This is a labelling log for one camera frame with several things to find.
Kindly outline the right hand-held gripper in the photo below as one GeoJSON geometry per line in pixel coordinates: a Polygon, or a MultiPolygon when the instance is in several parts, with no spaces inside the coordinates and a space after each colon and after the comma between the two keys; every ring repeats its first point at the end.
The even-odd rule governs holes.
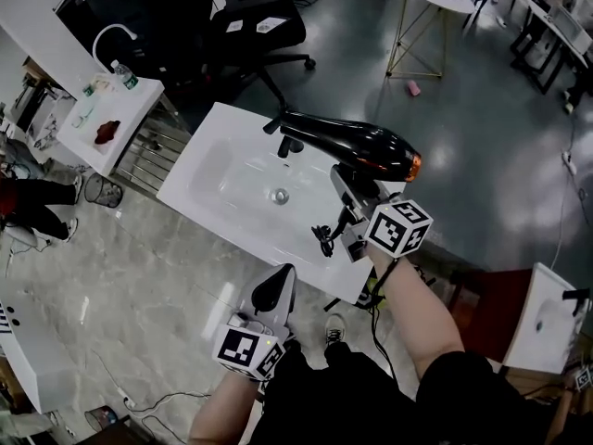
{"type": "Polygon", "coordinates": [[[341,233],[349,259],[352,262],[362,259],[369,245],[393,259],[416,251],[434,219],[401,192],[378,201],[352,198],[349,183],[353,173],[345,164],[335,164],[330,170],[330,180],[349,215],[341,233]]]}

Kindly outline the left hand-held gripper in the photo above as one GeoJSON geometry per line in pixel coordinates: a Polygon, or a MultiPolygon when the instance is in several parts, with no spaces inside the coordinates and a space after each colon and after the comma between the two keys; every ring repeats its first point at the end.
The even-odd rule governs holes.
{"type": "Polygon", "coordinates": [[[296,282],[295,266],[286,263],[251,295],[243,295],[227,323],[217,329],[212,359],[251,380],[269,380],[290,336],[296,282]]]}

